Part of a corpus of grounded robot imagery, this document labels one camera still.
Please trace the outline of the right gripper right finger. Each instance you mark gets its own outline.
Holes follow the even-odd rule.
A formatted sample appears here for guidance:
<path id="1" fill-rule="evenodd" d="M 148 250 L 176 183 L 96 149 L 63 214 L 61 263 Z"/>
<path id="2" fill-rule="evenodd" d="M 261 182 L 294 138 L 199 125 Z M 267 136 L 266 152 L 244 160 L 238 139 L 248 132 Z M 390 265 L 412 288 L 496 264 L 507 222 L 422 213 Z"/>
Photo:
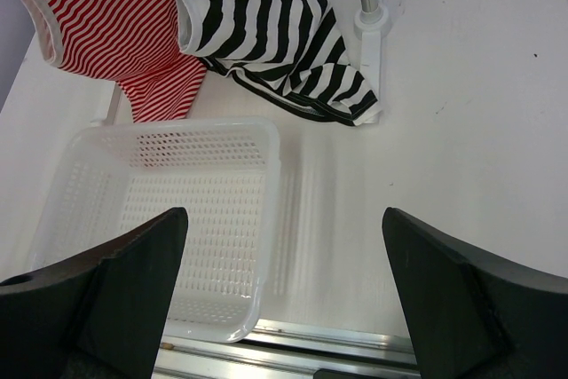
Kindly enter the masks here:
<path id="1" fill-rule="evenodd" d="M 401 209 L 383 239 L 423 378 L 565 378 L 567 280 Z"/>

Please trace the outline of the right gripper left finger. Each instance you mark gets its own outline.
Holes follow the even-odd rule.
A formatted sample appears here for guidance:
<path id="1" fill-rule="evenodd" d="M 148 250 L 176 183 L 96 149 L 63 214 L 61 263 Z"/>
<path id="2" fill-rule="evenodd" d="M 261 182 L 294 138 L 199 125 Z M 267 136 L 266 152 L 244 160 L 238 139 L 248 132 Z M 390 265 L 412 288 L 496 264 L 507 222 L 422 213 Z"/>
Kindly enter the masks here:
<path id="1" fill-rule="evenodd" d="M 3 378 L 148 378 L 188 230 L 172 208 L 1 283 Z"/>

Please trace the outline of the black white striped tank top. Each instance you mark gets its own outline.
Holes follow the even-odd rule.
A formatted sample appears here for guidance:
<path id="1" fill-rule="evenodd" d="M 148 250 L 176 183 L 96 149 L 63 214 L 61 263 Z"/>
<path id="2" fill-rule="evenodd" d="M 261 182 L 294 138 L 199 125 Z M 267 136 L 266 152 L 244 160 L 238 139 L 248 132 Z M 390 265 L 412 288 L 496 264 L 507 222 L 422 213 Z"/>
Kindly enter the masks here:
<path id="1" fill-rule="evenodd" d="M 381 112 L 328 0 L 175 0 L 178 46 L 292 114 L 360 126 Z"/>

